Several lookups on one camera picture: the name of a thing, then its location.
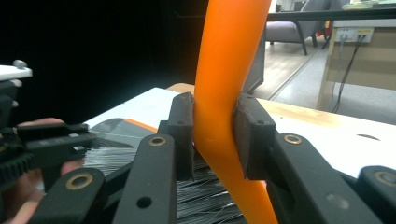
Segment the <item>gray chair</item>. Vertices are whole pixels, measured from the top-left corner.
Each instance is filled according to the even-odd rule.
[[[350,0],[330,0],[330,11],[341,11],[343,10],[343,5],[349,4]],[[326,42],[323,45],[323,49],[325,49],[332,38],[332,31],[330,32],[329,37],[327,38]]]
[[[307,0],[301,11],[324,11],[330,9],[331,0]],[[311,36],[314,47],[318,46],[316,32],[324,31],[326,21],[268,21],[265,28],[265,41],[300,43],[306,51],[305,40]]]

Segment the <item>wall socket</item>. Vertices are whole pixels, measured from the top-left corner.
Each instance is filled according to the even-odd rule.
[[[346,38],[346,42],[357,42],[359,35],[366,35],[363,43],[369,43],[373,36],[373,27],[342,27],[337,28],[335,42],[341,42],[342,38]]]

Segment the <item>black plastic bracket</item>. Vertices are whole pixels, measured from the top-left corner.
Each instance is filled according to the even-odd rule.
[[[142,139],[113,222],[176,223],[175,143],[167,134]]]

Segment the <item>armchair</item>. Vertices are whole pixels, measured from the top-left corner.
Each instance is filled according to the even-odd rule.
[[[323,11],[330,9],[331,0],[307,0],[301,11]],[[318,45],[316,32],[324,30],[326,21],[268,21],[265,28],[265,41],[300,43],[306,51],[305,40],[311,36],[314,47]]]

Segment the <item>orange tube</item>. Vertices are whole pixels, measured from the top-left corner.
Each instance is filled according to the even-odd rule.
[[[194,144],[249,223],[277,223],[263,181],[244,179],[233,108],[247,78],[270,0],[210,0],[195,80]]]

